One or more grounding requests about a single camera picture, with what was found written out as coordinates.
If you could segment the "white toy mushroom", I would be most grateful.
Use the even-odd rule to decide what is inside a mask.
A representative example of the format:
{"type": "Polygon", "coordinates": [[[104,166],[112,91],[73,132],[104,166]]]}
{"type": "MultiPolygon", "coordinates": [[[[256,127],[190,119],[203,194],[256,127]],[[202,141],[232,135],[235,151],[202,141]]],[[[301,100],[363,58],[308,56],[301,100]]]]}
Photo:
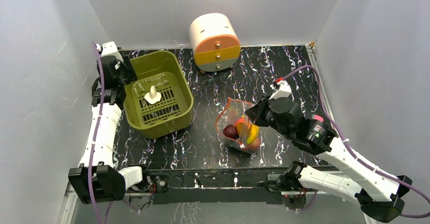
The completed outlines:
{"type": "Polygon", "coordinates": [[[148,104],[155,104],[161,101],[161,93],[157,91],[156,86],[151,86],[148,93],[145,94],[144,99],[148,104]]]}

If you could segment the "orange peach toy fruit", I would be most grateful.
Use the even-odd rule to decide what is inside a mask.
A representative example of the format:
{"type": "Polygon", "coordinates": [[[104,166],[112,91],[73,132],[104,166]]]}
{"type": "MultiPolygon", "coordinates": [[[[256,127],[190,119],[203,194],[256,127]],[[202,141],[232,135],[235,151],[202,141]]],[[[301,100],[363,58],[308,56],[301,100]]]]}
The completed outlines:
{"type": "Polygon", "coordinates": [[[242,116],[241,118],[239,118],[236,121],[234,126],[236,127],[236,130],[238,132],[239,137],[247,137],[246,131],[247,131],[247,128],[250,124],[251,124],[251,122],[249,121],[248,117],[246,117],[246,116],[242,116]]]}

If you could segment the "yellow toy banana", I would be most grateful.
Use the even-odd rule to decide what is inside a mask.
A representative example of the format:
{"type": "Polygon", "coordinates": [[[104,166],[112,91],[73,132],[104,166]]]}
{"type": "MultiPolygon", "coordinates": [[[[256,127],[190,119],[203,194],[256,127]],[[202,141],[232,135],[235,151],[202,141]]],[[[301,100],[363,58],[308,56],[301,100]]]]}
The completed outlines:
{"type": "Polygon", "coordinates": [[[254,124],[250,124],[247,128],[246,135],[246,144],[252,144],[259,136],[260,128],[254,124]]]}

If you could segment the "dark red toy fruit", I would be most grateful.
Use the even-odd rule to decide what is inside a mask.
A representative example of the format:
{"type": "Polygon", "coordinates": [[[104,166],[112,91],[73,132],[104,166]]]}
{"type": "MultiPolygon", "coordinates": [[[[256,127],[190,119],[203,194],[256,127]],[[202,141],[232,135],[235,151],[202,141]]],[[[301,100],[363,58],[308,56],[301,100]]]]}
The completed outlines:
{"type": "Polygon", "coordinates": [[[227,137],[227,138],[231,138],[231,139],[237,139],[239,137],[238,132],[236,130],[236,127],[234,125],[227,125],[224,129],[223,129],[223,134],[227,137]]]}

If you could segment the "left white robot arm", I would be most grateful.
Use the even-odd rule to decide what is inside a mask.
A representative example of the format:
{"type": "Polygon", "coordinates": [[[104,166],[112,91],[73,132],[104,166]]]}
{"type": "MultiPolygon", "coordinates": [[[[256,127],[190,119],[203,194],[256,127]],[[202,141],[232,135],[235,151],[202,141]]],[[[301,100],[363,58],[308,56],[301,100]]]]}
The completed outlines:
{"type": "Polygon", "coordinates": [[[92,94],[91,129],[84,154],[77,168],[71,168],[68,180],[83,204],[120,201],[132,188],[146,192],[152,179],[145,166],[134,164],[114,169],[113,149],[116,128],[125,101],[125,85],[136,80],[129,59],[115,55],[98,58],[99,77],[92,94]]]}

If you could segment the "olive green plastic basket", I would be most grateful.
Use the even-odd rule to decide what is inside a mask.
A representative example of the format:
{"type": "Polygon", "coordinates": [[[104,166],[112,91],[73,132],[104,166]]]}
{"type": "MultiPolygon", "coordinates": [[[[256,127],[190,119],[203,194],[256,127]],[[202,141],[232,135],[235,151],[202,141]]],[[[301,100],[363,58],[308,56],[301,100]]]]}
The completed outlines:
{"type": "Polygon", "coordinates": [[[194,97],[182,67],[169,51],[156,51],[130,60],[137,80],[125,86],[124,112],[128,124],[144,137],[156,139],[187,128],[194,97]],[[144,99],[151,86],[161,93],[153,105],[144,99]]]}

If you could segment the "clear zip bag orange zipper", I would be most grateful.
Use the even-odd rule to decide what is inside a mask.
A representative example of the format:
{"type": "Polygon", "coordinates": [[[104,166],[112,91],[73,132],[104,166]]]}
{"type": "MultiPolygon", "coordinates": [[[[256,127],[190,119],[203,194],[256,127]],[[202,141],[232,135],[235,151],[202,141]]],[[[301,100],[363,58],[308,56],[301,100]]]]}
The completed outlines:
{"type": "Polygon", "coordinates": [[[251,106],[250,102],[229,97],[216,120],[216,130],[223,143],[248,154],[257,152],[261,146],[260,128],[245,114],[251,106]]]}

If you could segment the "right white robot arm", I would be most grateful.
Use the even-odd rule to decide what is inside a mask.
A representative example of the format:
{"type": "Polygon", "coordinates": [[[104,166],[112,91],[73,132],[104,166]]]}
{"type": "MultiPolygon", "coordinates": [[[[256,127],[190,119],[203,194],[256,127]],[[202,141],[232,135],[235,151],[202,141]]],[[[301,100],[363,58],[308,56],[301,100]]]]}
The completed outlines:
{"type": "Polygon", "coordinates": [[[272,192],[297,191],[300,188],[320,190],[357,205],[376,221],[388,223],[402,214],[405,203],[401,199],[408,190],[398,183],[411,179],[404,175],[378,174],[358,162],[344,146],[336,131],[313,115],[303,117],[298,104],[288,97],[263,97],[245,110],[245,115],[257,126],[271,127],[290,140],[298,149],[327,161],[344,176],[316,170],[294,161],[285,174],[269,174],[259,185],[272,192]]]}

